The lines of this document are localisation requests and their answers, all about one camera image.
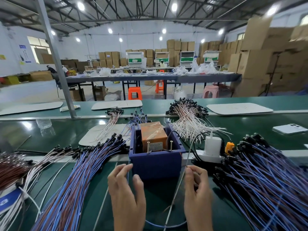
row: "steel pole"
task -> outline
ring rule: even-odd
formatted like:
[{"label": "steel pole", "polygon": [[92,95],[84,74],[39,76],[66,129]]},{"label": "steel pole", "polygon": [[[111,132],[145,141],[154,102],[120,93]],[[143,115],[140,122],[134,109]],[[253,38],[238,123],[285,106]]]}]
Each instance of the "steel pole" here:
[{"label": "steel pole", "polygon": [[46,35],[48,43],[49,43],[49,47],[50,47],[50,50],[51,50],[51,53],[52,53],[52,58],[55,62],[57,74],[58,74],[59,79],[60,79],[60,83],[61,83],[62,90],[63,90],[63,93],[64,93],[64,97],[65,97],[65,100],[66,100],[66,104],[67,104],[68,109],[70,111],[71,118],[75,118],[76,117],[76,111],[74,109],[74,105],[73,105],[73,101],[72,101],[72,98],[71,98],[71,95],[70,95],[70,91],[68,89],[66,77],[65,77],[64,71],[62,69],[59,52],[58,52],[58,49],[56,47],[56,36],[53,36],[52,33],[51,33],[51,26],[50,26],[50,23],[49,23],[49,20],[48,20],[44,0],[35,0],[35,5],[36,5],[37,11],[39,13],[39,19],[40,19],[41,24],[44,28],[44,32],[45,32],[45,35]]}]

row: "poster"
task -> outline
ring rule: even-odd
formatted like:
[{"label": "poster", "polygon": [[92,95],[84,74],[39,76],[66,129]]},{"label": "poster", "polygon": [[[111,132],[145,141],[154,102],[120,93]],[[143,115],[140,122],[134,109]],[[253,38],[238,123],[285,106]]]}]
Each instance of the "poster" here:
[{"label": "poster", "polygon": [[27,52],[27,48],[25,45],[19,45],[19,48],[20,48],[20,60],[22,62],[25,62],[25,63],[31,63],[30,59],[29,59],[29,56],[28,56],[28,52]]}]

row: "right hand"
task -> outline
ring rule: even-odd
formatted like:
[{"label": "right hand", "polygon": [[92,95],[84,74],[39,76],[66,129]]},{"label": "right hand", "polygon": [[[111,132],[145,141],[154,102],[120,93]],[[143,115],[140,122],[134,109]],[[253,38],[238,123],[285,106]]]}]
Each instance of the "right hand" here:
[{"label": "right hand", "polygon": [[208,172],[195,165],[185,169],[184,212],[189,231],[213,231],[212,191],[209,186]]}]

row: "blue label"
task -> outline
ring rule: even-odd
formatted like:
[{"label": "blue label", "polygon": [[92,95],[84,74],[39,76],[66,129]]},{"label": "blue label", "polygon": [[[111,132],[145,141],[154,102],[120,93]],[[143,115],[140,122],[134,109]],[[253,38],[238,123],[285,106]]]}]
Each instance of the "blue label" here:
[{"label": "blue label", "polygon": [[12,192],[8,193],[7,195],[0,198],[0,213],[10,206],[12,206],[16,200],[18,199],[19,195],[21,194],[20,189],[15,189]]}]

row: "white plastic tray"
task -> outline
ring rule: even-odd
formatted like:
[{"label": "white plastic tray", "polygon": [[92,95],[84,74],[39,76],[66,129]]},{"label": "white plastic tray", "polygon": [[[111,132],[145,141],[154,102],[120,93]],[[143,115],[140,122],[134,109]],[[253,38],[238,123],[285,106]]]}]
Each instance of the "white plastic tray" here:
[{"label": "white plastic tray", "polygon": [[273,111],[272,109],[254,103],[209,104],[206,107],[214,113],[221,115],[267,113]]}]

